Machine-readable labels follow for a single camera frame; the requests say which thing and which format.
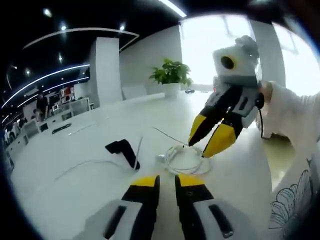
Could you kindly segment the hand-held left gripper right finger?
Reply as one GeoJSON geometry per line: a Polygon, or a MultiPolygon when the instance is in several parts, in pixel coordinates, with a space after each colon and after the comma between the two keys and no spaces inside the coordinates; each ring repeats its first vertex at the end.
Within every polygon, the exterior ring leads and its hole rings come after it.
{"type": "Polygon", "coordinates": [[[186,240],[249,240],[250,219],[224,200],[213,197],[205,182],[177,174],[175,194],[186,240]]]}

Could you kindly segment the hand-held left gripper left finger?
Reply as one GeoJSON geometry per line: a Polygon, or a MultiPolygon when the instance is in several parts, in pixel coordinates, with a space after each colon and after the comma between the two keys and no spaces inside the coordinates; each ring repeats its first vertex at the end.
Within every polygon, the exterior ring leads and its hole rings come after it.
{"type": "Polygon", "coordinates": [[[157,218],[160,176],[143,176],[121,199],[110,201],[86,220],[83,240],[150,240],[157,218]]]}

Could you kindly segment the person's right hand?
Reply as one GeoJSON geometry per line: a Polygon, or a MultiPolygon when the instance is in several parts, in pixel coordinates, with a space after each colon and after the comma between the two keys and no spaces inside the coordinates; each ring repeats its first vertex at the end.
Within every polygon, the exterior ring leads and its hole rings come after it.
{"type": "Polygon", "coordinates": [[[264,96],[264,102],[269,104],[271,102],[272,94],[273,94],[273,85],[272,82],[262,80],[259,82],[259,91],[264,96]]]}

